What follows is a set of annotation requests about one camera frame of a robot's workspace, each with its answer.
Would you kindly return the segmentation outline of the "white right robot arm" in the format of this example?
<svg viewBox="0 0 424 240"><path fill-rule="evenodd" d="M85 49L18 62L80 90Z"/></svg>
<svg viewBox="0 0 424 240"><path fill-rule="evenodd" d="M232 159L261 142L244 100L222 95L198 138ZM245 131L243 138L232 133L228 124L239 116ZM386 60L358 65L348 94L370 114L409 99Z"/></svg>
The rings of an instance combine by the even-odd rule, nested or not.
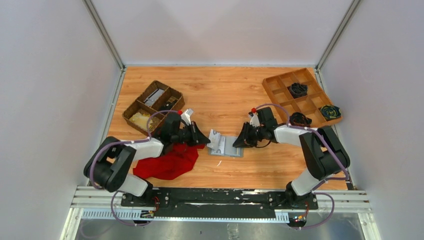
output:
<svg viewBox="0 0 424 240"><path fill-rule="evenodd" d="M243 124L232 145L234 148L256 148L262 140L301 147L306 169L285 190L286 197L293 200L311 194L326 181L336 180L339 172L344 173L343 181L349 180L350 157L332 127L278 123L272 106L265 103L249 112L250 120Z"/></svg>

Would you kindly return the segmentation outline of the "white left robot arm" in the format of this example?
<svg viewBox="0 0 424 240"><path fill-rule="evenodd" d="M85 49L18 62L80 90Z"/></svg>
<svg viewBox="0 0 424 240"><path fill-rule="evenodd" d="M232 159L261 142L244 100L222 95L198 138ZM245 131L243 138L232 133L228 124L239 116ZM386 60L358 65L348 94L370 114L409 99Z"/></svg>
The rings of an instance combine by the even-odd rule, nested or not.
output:
<svg viewBox="0 0 424 240"><path fill-rule="evenodd" d="M142 197L153 186L129 172L134 161L161 157L171 150L173 144L192 147L211 142L191 120L192 109L164 110L163 113L166 114L163 124L154 133L149 131L147 138L120 140L109 136L103 140L83 169L93 187Z"/></svg>

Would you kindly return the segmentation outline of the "grey card holder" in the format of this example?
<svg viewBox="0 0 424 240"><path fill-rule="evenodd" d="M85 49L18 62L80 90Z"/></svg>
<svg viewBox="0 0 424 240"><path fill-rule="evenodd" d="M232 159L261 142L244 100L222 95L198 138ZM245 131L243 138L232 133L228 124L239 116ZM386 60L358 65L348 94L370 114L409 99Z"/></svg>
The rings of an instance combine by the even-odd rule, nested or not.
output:
<svg viewBox="0 0 424 240"><path fill-rule="evenodd" d="M236 139L236 136L221 135L218 141L206 145L208 153L212 156L241 158L243 157L243 149L233 147Z"/></svg>

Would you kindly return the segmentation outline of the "white grey credit card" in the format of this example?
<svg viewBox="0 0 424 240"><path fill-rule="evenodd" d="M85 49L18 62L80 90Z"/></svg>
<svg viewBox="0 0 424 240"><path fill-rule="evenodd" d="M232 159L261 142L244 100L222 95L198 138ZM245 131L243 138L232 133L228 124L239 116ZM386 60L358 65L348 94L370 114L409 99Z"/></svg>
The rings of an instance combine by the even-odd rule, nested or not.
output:
<svg viewBox="0 0 424 240"><path fill-rule="evenodd" d="M207 143L206 146L210 148L211 150L214 150L214 151L218 150L220 145L221 134L218 131L211 129L209 132L208 139L210 142Z"/></svg>

